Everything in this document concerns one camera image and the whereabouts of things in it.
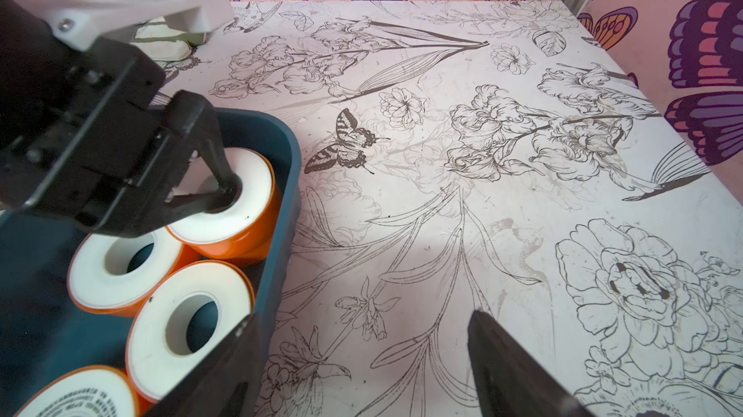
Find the teal plastic storage box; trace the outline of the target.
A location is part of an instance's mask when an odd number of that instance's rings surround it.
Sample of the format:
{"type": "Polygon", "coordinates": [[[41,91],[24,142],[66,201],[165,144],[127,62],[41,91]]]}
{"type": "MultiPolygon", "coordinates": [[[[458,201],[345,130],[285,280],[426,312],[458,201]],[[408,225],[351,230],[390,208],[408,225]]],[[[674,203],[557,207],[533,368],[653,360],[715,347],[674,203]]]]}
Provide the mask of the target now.
{"type": "Polygon", "coordinates": [[[228,209],[139,237],[1,218],[5,416],[249,416],[300,209],[290,128],[218,112],[228,209]]]}

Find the white tape roll front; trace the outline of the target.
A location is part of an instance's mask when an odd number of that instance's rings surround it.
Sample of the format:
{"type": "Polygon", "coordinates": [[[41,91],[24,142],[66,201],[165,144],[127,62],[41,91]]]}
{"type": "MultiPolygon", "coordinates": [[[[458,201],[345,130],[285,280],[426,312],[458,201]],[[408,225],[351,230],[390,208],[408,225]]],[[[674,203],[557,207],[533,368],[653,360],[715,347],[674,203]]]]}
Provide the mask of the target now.
{"type": "Polygon", "coordinates": [[[141,416],[139,394],[127,374],[90,366],[61,376],[36,393],[15,416],[141,416]]]}

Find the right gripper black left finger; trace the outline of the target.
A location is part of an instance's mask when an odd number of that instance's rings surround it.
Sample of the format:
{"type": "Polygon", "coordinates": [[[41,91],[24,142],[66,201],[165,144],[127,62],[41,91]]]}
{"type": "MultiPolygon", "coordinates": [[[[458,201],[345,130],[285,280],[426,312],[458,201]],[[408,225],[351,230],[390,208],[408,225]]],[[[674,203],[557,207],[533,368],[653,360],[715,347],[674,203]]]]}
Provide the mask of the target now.
{"type": "Polygon", "coordinates": [[[263,370],[260,317],[250,314],[145,416],[253,416],[263,370]]]}

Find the white orange tape roll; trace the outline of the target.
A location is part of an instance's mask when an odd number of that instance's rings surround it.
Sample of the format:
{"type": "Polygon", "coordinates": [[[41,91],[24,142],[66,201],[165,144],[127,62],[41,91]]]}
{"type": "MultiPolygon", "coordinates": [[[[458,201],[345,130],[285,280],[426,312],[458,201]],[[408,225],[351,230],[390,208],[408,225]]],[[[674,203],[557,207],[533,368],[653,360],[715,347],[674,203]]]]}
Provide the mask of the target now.
{"type": "Polygon", "coordinates": [[[139,395],[150,403],[162,401],[254,306],[248,277],[227,262],[195,262],[169,275],[145,300],[128,336],[126,371],[139,395]],[[189,325],[209,304],[216,308],[214,330],[193,349],[189,325]]]}

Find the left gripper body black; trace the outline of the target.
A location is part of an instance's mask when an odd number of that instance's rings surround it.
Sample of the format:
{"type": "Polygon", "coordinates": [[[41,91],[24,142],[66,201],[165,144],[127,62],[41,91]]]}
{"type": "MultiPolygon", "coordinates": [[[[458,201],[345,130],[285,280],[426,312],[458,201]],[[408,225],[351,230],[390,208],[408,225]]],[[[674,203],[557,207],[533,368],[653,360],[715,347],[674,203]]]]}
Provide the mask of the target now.
{"type": "Polygon", "coordinates": [[[135,237],[166,219],[154,173],[168,130],[149,106],[164,70],[98,38],[78,51],[1,2],[1,204],[89,233],[135,237]]]}

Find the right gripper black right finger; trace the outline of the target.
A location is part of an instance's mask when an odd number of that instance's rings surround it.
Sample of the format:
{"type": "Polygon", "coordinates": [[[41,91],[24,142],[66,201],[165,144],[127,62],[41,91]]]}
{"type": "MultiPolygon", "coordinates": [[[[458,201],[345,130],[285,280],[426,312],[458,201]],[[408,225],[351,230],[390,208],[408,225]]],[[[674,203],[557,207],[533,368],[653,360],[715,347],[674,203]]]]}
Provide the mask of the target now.
{"type": "Polygon", "coordinates": [[[488,313],[472,313],[467,348],[484,416],[589,416],[488,313]]]}

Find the folded green white cloth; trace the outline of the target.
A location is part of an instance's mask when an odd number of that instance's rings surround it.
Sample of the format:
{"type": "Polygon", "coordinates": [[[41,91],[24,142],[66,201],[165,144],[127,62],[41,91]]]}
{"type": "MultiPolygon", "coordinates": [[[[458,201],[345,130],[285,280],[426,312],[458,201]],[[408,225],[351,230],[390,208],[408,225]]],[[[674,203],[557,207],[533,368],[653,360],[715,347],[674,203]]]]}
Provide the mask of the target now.
{"type": "Polygon", "coordinates": [[[208,40],[208,33],[193,33],[171,28],[164,18],[150,20],[136,30],[130,44],[156,62],[178,62],[190,57],[208,40]]]}

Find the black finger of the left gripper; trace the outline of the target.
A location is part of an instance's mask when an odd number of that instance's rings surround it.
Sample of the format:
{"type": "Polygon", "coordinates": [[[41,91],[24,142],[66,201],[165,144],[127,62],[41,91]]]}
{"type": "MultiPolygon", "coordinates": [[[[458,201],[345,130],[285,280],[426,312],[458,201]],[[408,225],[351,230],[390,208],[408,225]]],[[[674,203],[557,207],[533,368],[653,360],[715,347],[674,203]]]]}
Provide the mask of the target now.
{"type": "Polygon", "coordinates": [[[181,90],[166,106],[163,125],[168,144],[159,171],[157,200],[164,214],[218,213],[239,197],[241,179],[226,159],[218,117],[212,104],[202,95],[181,90]],[[172,190],[187,173],[196,153],[217,181],[214,191],[176,196],[172,190]]]}

